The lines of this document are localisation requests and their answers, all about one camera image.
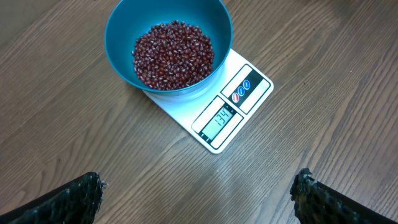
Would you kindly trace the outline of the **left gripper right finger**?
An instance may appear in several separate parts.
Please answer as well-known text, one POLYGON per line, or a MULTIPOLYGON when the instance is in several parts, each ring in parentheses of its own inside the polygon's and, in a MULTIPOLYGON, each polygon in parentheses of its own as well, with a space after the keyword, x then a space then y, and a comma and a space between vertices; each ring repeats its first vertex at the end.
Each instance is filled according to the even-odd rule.
POLYGON ((294 214, 301 224, 397 224, 327 185, 303 168, 290 188, 294 214))

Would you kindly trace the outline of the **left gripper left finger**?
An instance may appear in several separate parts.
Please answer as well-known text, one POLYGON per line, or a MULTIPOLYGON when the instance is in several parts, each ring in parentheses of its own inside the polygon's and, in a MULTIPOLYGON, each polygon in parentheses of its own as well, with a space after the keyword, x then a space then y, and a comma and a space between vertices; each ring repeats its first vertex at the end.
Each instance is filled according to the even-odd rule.
POLYGON ((87 172, 41 197, 1 215, 7 224, 92 224, 108 184, 87 172))

